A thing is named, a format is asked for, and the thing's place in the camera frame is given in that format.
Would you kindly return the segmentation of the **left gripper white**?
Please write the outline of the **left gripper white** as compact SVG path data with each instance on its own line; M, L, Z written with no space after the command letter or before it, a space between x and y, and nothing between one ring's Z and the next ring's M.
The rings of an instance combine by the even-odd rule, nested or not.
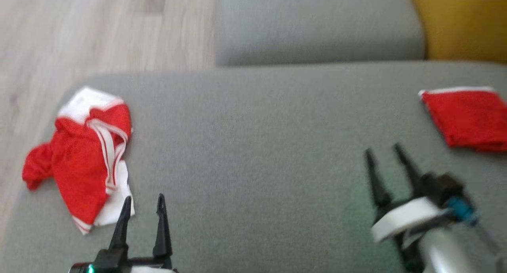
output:
M132 215L132 197L125 198L119 219L116 222L109 250L99 250L92 262L75 263L70 273L177 273L172 266L172 240L167 217L165 196L158 195L157 237L152 250L153 257L129 258L126 237L128 222Z

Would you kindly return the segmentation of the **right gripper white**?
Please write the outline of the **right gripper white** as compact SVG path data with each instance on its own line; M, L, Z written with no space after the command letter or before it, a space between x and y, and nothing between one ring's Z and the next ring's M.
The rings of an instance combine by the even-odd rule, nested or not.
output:
M465 222L471 226L478 223L478 217L470 200L465 195L464 184L451 174L438 177L428 173L422 177L413 161L400 143L393 146L395 154L404 168L413 195L423 197L413 199L402 206L389 210L373 224L371 233L375 242L382 242L409 229L422 226L439 218L450 218L455 222ZM369 176L370 192L377 208L389 206L392 201L377 170L373 150L365 150L366 170Z

